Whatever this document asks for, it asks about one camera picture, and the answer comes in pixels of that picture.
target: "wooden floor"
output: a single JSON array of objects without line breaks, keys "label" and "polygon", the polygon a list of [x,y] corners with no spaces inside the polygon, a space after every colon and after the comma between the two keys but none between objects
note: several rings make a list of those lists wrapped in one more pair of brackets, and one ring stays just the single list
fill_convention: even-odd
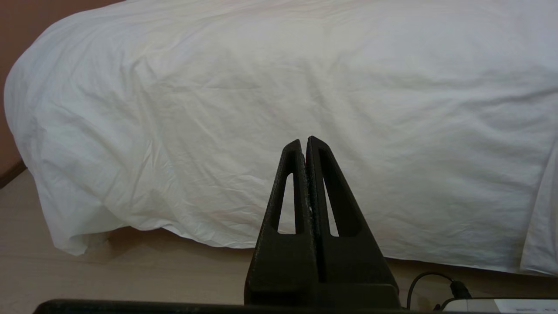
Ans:
[{"label": "wooden floor", "polygon": [[[83,256],[55,249],[33,178],[23,172],[0,190],[0,313],[31,313],[53,298],[197,303],[243,302],[252,250],[211,248],[165,230],[124,228]],[[390,260],[404,304],[416,275],[444,272],[474,297],[557,297],[556,278]],[[413,294],[413,309],[431,310],[451,297],[448,282],[428,276]]]}]

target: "white bedsheet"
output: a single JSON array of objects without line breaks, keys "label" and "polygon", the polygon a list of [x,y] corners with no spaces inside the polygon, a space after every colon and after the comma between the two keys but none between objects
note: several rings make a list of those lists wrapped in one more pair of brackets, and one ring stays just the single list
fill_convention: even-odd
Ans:
[{"label": "white bedsheet", "polygon": [[72,254],[122,226],[252,247],[281,149],[315,135],[385,256],[558,275],[557,12],[128,1],[48,28],[6,115]]}]

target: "brown wall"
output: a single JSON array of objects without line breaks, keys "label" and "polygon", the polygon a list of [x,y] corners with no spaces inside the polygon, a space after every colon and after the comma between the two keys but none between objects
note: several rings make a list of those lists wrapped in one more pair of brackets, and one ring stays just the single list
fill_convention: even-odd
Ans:
[{"label": "brown wall", "polygon": [[6,123],[4,84],[17,58],[52,23],[120,0],[0,0],[0,178],[21,157]]}]

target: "black cable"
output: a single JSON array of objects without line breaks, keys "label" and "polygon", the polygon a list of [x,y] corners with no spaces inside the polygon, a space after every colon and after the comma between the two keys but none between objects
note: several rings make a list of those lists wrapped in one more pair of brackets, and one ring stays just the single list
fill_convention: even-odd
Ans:
[{"label": "black cable", "polygon": [[415,278],[415,280],[413,280],[413,282],[411,283],[411,286],[409,287],[409,293],[407,294],[407,309],[408,310],[411,309],[411,297],[412,297],[412,294],[413,294],[413,289],[415,289],[415,285],[417,284],[419,279],[421,279],[424,276],[428,276],[428,275],[441,276],[441,277],[444,277],[444,278],[448,279],[452,283],[455,281],[451,277],[449,277],[447,275],[444,275],[442,273],[437,273],[437,272],[426,272],[426,273],[422,273],[422,274],[418,275],[417,278]]}]

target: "cable plug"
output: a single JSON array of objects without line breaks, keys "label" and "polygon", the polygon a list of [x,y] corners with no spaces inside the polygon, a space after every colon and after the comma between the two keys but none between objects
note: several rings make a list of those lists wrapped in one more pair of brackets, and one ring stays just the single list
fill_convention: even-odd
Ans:
[{"label": "cable plug", "polygon": [[452,281],[450,284],[451,294],[453,294],[456,299],[470,299],[471,294],[465,284],[461,281]]}]

